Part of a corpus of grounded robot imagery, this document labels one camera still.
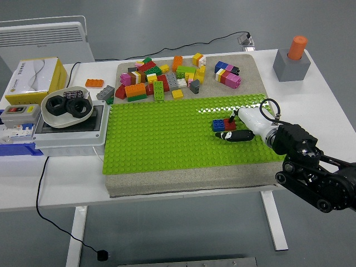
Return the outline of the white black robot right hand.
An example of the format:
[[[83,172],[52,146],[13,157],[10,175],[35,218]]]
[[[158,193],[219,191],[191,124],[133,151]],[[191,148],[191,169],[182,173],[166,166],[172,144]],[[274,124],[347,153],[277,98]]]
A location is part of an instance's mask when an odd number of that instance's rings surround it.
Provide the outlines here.
[[[238,116],[239,119],[248,128],[247,130],[235,130],[228,132],[217,132],[216,137],[229,142],[251,141],[255,135],[260,136],[266,145],[271,147],[273,138],[278,126],[272,125],[270,121],[272,115],[263,116],[260,110],[256,108],[239,108],[234,110],[232,117]]]

